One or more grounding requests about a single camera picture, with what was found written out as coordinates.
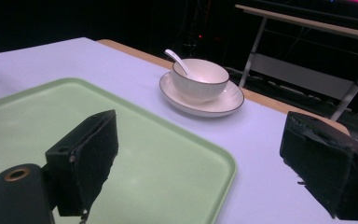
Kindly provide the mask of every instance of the table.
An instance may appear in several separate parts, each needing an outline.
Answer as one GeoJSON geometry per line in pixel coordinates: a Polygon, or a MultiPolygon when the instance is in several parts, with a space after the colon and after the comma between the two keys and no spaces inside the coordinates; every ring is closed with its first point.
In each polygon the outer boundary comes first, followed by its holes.
{"type": "Polygon", "coordinates": [[[0,98],[59,78],[85,79],[231,153],[238,172],[216,223],[348,223],[332,219],[282,162],[284,113],[251,100],[217,119],[178,111],[158,87],[169,71],[163,66],[170,63],[147,54],[131,56],[137,53],[108,40],[87,38],[0,53],[0,98]]]}
{"type": "Polygon", "coordinates": [[[349,81],[344,78],[330,76],[309,68],[283,62],[257,53],[257,47],[268,19],[305,26],[335,35],[345,35],[356,39],[358,39],[358,30],[319,21],[306,20],[257,7],[248,7],[243,5],[236,5],[235,7],[243,10],[245,13],[263,18],[249,58],[246,62],[240,86],[243,87],[249,72],[251,70],[255,70],[261,74],[275,77],[308,90],[319,92],[340,100],[337,110],[330,117],[332,120],[337,120],[358,92],[358,78],[355,81],[349,81]]]}

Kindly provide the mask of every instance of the white spoon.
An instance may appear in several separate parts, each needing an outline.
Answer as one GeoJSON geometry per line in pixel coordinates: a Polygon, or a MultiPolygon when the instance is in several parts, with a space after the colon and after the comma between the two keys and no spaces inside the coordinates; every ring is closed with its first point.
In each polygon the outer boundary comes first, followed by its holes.
{"type": "Polygon", "coordinates": [[[186,76],[190,79],[195,80],[195,76],[191,73],[190,69],[187,67],[187,65],[185,64],[185,62],[182,61],[181,58],[179,58],[179,56],[177,54],[175,54],[175,52],[173,52],[170,49],[166,49],[164,51],[164,53],[168,56],[170,56],[172,59],[174,59],[177,63],[179,63],[179,65],[183,68],[183,70],[186,73],[186,76]]]}

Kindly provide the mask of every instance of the plate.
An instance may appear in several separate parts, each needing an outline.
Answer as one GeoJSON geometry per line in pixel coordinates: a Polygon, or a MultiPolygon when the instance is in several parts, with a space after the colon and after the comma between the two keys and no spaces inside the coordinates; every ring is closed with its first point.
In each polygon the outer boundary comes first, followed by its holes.
{"type": "MultiPolygon", "coordinates": [[[[87,116],[115,109],[118,155],[89,223],[214,223],[237,170],[223,148],[80,79],[0,100],[0,173],[46,164],[45,152],[87,116]]],[[[78,223],[59,217],[56,223],[78,223]]]]}
{"type": "Polygon", "coordinates": [[[184,99],[173,86],[171,72],[162,76],[159,87],[167,101],[179,110],[200,117],[216,118],[235,112],[243,104],[245,99],[243,92],[231,81],[228,82],[217,99],[201,104],[192,104],[184,99]]]}

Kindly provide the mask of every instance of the spoon handle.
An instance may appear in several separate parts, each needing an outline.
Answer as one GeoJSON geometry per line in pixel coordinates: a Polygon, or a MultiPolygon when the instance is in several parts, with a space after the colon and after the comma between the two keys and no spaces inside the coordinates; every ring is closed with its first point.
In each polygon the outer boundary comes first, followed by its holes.
{"type": "Polygon", "coordinates": [[[165,53],[166,55],[170,56],[172,59],[174,59],[177,63],[179,63],[179,65],[183,68],[183,70],[185,71],[186,76],[187,76],[188,78],[191,78],[191,77],[192,77],[192,76],[191,76],[191,71],[190,71],[190,69],[189,69],[189,68],[187,67],[187,65],[182,61],[182,59],[179,58],[179,56],[178,56],[175,52],[173,52],[173,51],[170,50],[170,49],[166,49],[166,50],[164,51],[164,53],[165,53]]]}

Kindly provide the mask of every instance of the bowl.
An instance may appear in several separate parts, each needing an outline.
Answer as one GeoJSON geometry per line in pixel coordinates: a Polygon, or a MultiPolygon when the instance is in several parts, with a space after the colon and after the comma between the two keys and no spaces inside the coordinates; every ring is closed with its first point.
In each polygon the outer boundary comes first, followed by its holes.
{"type": "Polygon", "coordinates": [[[183,61],[193,73],[193,77],[188,78],[179,63],[174,63],[172,83],[185,100],[200,104],[216,99],[223,92],[229,78],[223,67],[201,59],[183,61]]]}

